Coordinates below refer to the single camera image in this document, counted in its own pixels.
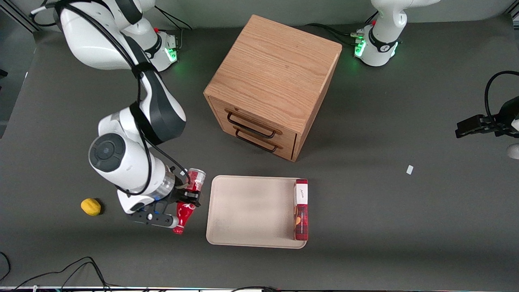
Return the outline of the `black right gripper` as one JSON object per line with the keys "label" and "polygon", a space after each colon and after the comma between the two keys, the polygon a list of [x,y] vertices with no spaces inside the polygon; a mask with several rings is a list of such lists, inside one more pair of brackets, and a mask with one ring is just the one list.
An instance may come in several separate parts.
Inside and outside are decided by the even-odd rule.
{"label": "black right gripper", "polygon": [[201,206],[200,197],[202,195],[201,191],[198,190],[187,190],[187,187],[191,183],[191,178],[189,176],[189,170],[187,168],[178,168],[171,166],[170,174],[174,180],[174,188],[171,192],[164,198],[165,207],[164,212],[167,211],[170,204],[182,203],[182,204],[192,204],[196,208]]}

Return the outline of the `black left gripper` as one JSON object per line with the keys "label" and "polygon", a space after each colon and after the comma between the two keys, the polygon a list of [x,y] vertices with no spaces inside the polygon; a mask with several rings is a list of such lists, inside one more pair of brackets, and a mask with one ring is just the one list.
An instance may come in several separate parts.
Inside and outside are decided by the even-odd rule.
{"label": "black left gripper", "polygon": [[507,135],[512,138],[518,137],[518,130],[512,126],[515,115],[495,114],[491,118],[484,115],[474,115],[457,123],[455,135],[457,139],[473,134],[494,133],[496,137]]}

